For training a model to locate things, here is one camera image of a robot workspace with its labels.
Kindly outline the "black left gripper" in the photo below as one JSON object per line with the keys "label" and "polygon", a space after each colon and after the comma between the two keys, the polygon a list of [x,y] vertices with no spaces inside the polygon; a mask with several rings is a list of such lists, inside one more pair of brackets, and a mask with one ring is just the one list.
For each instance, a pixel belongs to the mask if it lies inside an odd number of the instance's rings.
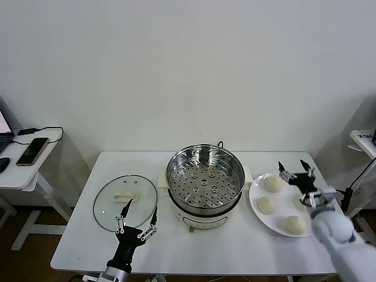
{"label": "black left gripper", "polygon": [[108,267],[117,269],[131,269],[133,255],[137,247],[144,245],[157,232],[157,207],[155,208],[149,227],[146,231],[126,225],[126,216],[133,199],[130,199],[122,209],[119,216],[115,217],[115,235],[119,241],[118,247],[111,260],[107,262]]}

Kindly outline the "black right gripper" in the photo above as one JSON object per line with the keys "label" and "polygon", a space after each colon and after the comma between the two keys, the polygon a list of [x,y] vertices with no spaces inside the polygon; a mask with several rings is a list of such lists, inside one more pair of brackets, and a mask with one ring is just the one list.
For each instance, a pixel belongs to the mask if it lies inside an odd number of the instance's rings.
{"label": "black right gripper", "polygon": [[301,194],[316,192],[318,189],[314,185],[314,168],[312,168],[304,160],[300,160],[300,163],[304,169],[304,173],[292,174],[286,171],[284,165],[281,162],[278,162],[279,177],[284,181],[289,181],[289,185],[297,186]]}

